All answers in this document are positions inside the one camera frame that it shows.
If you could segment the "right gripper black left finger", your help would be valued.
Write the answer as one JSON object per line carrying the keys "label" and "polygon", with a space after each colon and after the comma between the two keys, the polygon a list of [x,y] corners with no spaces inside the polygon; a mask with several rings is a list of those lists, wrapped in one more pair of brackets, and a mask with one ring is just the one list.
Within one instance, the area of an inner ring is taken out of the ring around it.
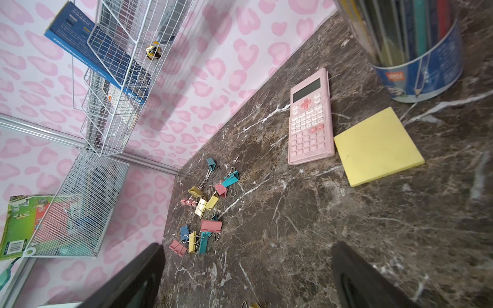
{"label": "right gripper black left finger", "polygon": [[152,243],[79,306],[153,307],[164,266],[164,247]]}

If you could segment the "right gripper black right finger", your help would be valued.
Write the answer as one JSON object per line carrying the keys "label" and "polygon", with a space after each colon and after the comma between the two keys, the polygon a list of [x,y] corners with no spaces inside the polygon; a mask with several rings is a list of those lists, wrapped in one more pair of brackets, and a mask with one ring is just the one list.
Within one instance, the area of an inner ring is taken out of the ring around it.
{"label": "right gripper black right finger", "polygon": [[418,307],[349,245],[331,248],[331,269],[342,307]]}

